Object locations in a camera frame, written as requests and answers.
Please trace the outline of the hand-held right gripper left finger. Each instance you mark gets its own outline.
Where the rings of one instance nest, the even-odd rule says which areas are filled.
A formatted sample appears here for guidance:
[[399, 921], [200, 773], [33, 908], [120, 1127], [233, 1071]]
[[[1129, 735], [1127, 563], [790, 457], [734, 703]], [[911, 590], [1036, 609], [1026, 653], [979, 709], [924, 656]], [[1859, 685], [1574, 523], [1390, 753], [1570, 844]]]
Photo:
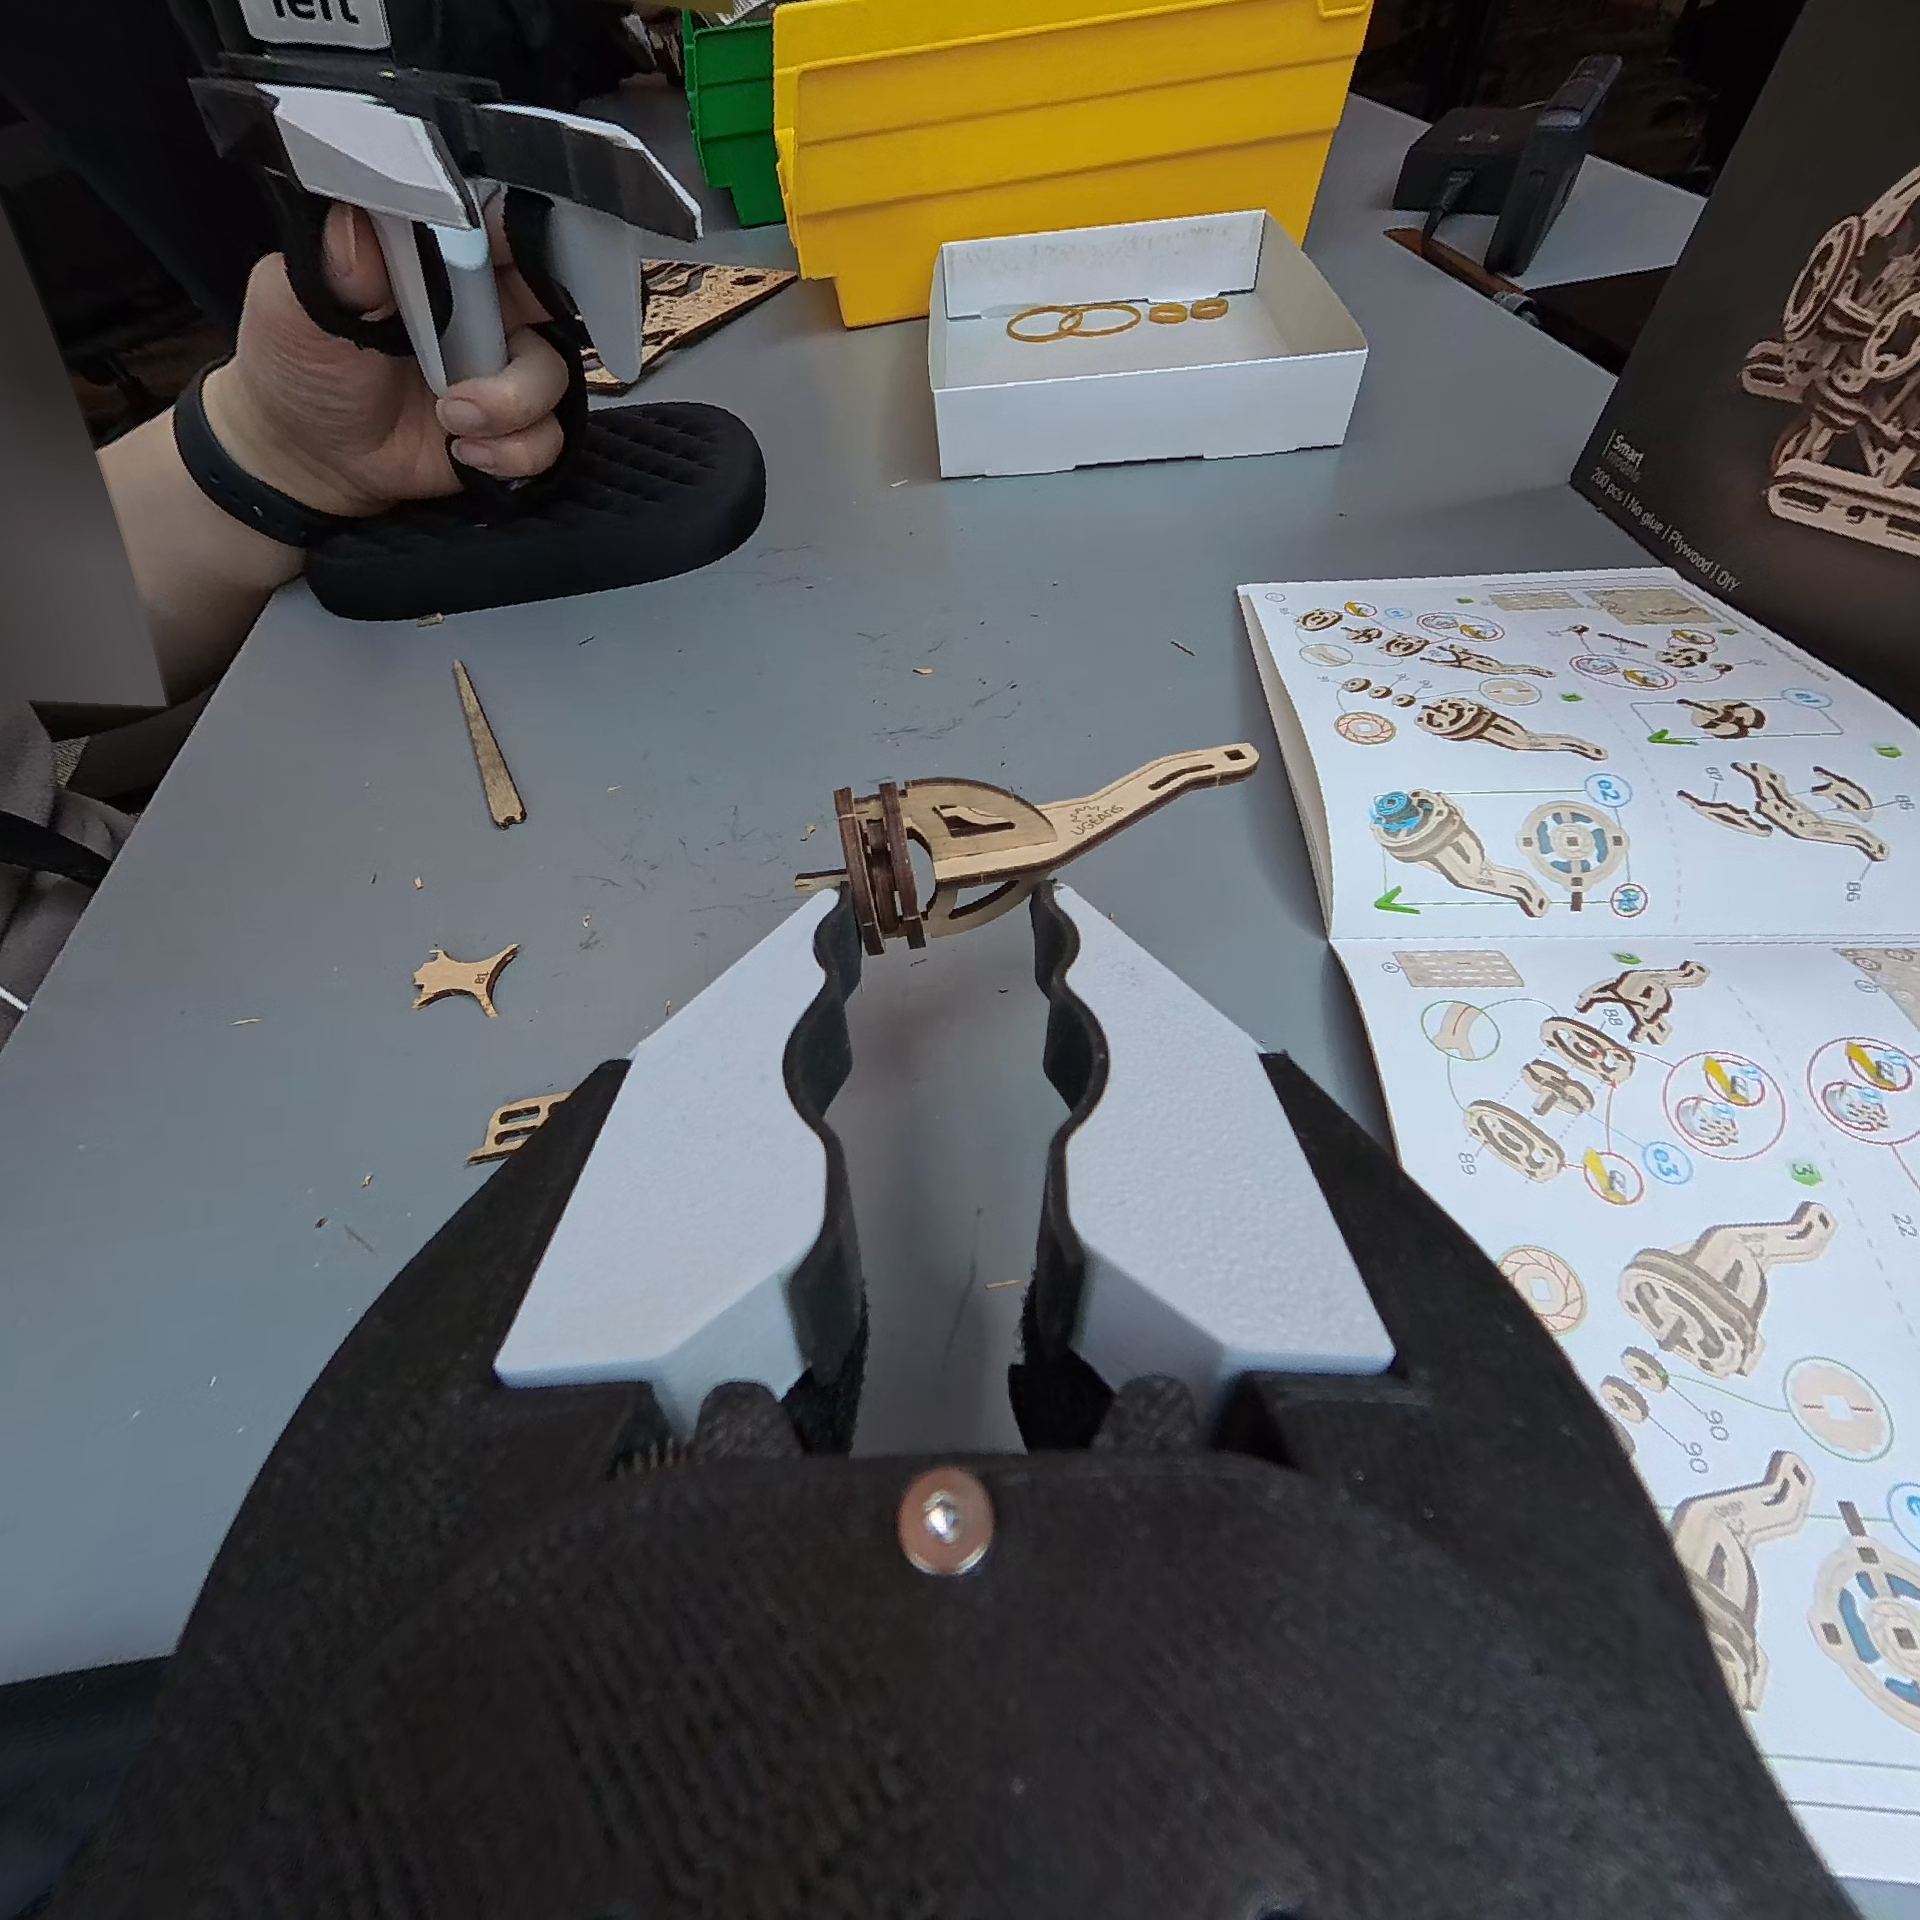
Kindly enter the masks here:
[[844, 1148], [860, 977], [849, 893], [810, 899], [635, 1046], [497, 1352], [505, 1384], [648, 1382], [690, 1436], [710, 1391], [790, 1396], [849, 1444], [866, 1291]]

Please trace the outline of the pointed wooden stick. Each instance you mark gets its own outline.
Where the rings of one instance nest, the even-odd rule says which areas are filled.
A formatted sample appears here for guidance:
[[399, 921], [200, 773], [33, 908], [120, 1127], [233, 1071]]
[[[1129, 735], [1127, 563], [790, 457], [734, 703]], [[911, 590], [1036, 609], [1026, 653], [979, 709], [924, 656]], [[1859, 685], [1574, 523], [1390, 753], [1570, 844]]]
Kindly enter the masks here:
[[527, 822], [527, 805], [512, 780], [511, 764], [505, 760], [504, 749], [499, 747], [497, 734], [491, 728], [489, 716], [479, 699], [473, 681], [470, 677], [470, 668], [456, 659], [450, 663], [450, 671], [456, 678], [456, 687], [459, 693], [465, 721], [471, 740], [471, 753], [476, 760], [476, 773], [480, 776], [487, 814], [494, 828], [511, 830]]

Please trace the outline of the yellow plastic bin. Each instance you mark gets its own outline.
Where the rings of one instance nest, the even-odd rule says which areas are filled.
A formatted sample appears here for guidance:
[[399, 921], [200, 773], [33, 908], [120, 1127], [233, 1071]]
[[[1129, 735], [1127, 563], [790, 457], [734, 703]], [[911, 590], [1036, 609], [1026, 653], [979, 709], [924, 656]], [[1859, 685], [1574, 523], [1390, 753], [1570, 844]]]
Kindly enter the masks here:
[[1296, 239], [1370, 1], [811, 1], [775, 12], [800, 273], [928, 313], [940, 245], [1265, 207]]

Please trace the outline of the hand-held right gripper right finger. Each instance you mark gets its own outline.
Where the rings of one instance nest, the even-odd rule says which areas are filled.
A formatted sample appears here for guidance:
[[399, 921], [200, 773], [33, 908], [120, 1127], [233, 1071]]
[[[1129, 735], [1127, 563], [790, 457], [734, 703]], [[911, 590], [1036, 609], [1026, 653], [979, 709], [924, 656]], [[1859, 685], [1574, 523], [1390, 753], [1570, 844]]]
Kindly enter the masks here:
[[1212, 1423], [1249, 1373], [1375, 1375], [1394, 1349], [1259, 1044], [1076, 892], [1032, 899], [1047, 1148], [1020, 1431], [1088, 1444], [1140, 1375]]

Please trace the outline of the black electronic device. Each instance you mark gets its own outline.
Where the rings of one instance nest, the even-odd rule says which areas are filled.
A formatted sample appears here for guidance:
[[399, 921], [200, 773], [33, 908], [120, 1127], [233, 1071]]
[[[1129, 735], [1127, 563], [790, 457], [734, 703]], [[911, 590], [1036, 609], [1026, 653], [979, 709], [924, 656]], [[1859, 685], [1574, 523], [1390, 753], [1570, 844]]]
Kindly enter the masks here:
[[1622, 71], [1619, 54], [1594, 54], [1538, 107], [1462, 104], [1433, 120], [1410, 144], [1392, 199], [1426, 212], [1420, 252], [1433, 255], [1447, 217], [1496, 212], [1481, 268], [1526, 272], [1569, 201]]

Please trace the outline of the slotted wooden piece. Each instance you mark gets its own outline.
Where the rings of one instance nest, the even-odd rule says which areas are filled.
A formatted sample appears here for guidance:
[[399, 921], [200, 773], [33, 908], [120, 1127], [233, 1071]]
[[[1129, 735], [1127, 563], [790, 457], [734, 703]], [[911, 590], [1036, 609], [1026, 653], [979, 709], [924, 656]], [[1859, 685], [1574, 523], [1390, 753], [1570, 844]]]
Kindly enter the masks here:
[[467, 1153], [467, 1163], [487, 1166], [515, 1153], [538, 1128], [544, 1127], [570, 1092], [571, 1089], [567, 1087], [560, 1092], [529, 1094], [500, 1103], [487, 1119], [480, 1145]]

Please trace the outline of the wooden model assembly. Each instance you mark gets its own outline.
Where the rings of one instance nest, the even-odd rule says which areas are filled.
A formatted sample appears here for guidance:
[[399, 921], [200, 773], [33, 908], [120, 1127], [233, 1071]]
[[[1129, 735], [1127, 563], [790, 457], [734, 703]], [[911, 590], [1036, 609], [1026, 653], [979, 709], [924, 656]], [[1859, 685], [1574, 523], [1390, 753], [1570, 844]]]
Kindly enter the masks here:
[[802, 873], [802, 893], [849, 887], [866, 953], [995, 921], [1064, 863], [1180, 796], [1246, 780], [1249, 743], [1152, 758], [1091, 796], [1036, 805], [995, 783], [930, 776], [833, 797], [844, 867]]

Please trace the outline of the person's left hand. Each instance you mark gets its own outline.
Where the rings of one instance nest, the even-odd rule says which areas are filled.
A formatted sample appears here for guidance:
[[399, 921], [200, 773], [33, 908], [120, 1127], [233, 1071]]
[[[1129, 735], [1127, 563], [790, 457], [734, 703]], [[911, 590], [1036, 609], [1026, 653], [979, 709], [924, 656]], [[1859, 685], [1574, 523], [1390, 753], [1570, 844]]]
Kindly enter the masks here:
[[544, 472], [562, 455], [567, 361], [512, 264], [500, 201], [489, 252], [511, 364], [434, 395], [412, 357], [336, 339], [302, 309], [282, 253], [248, 280], [235, 350], [207, 384], [209, 422], [256, 479], [307, 508], [371, 517], [462, 488], [456, 464], [499, 479]]

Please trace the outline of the star-shaped wooden piece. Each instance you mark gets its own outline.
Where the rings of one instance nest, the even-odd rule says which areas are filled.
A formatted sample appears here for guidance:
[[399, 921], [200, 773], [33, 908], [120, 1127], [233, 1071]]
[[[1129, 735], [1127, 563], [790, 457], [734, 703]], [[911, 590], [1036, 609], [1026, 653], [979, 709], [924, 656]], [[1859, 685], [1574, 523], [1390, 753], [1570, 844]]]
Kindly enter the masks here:
[[465, 997], [473, 1001], [486, 1016], [497, 1016], [494, 988], [516, 953], [519, 945], [511, 944], [489, 958], [462, 959], [444, 948], [434, 948], [422, 969], [414, 972], [414, 1007], [423, 1009], [434, 1001]]

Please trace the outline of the white cardboard box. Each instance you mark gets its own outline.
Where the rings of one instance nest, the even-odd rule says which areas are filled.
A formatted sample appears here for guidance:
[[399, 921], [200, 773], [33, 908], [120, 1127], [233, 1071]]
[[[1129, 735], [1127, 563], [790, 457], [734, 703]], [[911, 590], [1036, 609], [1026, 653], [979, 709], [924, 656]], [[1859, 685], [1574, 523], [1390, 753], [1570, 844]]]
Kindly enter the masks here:
[[[1228, 296], [1224, 320], [1161, 327], [1159, 302]], [[1132, 302], [1107, 340], [1014, 343], [1039, 303]], [[1225, 460], [1347, 438], [1367, 343], [1265, 209], [977, 237], [940, 248], [928, 381], [942, 475]]]

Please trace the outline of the black ribbed gripper stand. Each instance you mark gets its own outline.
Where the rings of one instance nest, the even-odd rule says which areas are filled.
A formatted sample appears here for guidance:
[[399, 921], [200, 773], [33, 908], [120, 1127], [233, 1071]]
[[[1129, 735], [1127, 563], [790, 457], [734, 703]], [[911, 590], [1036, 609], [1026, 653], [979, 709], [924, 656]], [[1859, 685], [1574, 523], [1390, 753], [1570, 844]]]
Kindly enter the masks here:
[[512, 517], [476, 495], [361, 519], [310, 550], [324, 609], [400, 619], [515, 608], [676, 577], [761, 523], [766, 469], [732, 412], [662, 400], [596, 412], [559, 488]]

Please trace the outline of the dark-edged wooden part sheet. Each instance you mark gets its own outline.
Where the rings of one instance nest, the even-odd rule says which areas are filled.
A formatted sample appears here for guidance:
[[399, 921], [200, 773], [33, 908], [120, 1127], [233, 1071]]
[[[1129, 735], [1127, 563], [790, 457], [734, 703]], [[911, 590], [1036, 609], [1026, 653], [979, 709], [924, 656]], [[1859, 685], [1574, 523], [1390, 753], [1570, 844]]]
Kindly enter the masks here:
[[648, 255], [641, 263], [648, 373], [673, 350], [695, 344], [800, 279], [793, 269]]

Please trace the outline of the green plastic bin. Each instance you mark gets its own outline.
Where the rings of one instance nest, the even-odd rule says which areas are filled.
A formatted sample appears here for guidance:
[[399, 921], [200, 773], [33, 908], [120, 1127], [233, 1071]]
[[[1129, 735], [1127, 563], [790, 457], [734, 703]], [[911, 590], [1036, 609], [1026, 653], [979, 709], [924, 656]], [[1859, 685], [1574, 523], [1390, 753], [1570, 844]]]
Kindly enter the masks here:
[[729, 191], [742, 225], [784, 223], [775, 141], [775, 22], [681, 15], [689, 126], [704, 179]]

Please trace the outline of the black model kit box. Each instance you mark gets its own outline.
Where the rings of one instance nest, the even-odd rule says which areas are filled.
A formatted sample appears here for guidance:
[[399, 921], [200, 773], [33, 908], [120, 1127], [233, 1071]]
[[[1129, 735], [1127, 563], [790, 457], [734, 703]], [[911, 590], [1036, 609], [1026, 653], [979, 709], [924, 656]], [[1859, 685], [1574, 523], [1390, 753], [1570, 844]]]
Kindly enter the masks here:
[[1574, 487], [1919, 712], [1915, 1], [1800, 15]]

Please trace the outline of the person's left forearm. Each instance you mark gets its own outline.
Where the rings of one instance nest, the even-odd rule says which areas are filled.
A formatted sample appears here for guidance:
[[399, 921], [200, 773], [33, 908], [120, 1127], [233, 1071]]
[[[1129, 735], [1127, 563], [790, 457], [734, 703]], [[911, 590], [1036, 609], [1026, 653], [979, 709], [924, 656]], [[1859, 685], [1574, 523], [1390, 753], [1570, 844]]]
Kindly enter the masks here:
[[98, 452], [168, 703], [214, 685], [307, 553], [223, 512], [188, 475], [172, 416]]

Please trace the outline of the black wristband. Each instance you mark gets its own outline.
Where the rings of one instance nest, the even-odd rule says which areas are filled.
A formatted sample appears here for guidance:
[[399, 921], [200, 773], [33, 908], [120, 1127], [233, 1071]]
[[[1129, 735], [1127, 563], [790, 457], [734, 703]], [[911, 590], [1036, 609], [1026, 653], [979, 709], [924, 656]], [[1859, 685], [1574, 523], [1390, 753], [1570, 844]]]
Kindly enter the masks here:
[[226, 366], [226, 357], [207, 361], [175, 403], [175, 438], [188, 478], [230, 519], [278, 543], [310, 548], [354, 528], [354, 517], [320, 512], [254, 478], [220, 443], [204, 388], [209, 376]]

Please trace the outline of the printed instruction booklet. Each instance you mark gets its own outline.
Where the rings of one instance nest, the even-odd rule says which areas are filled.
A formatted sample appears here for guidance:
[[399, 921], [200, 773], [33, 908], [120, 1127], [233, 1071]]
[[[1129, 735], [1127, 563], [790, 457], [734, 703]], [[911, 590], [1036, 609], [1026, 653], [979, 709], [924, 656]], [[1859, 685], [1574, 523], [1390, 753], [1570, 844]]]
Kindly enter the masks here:
[[1239, 608], [1404, 1166], [1610, 1407], [1830, 1868], [1915, 1884], [1915, 721], [1658, 566]]

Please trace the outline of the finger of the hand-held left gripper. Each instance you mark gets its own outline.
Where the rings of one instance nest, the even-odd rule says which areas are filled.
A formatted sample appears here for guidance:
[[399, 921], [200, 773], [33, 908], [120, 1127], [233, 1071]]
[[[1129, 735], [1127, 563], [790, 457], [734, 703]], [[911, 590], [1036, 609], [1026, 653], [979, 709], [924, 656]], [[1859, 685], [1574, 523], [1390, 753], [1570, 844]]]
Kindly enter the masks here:
[[519, 102], [448, 102], [448, 148], [470, 179], [491, 179], [607, 212], [681, 243], [704, 212], [662, 160], [611, 120]]
[[296, 180], [310, 191], [419, 223], [479, 228], [486, 217], [442, 133], [331, 87], [262, 88]]

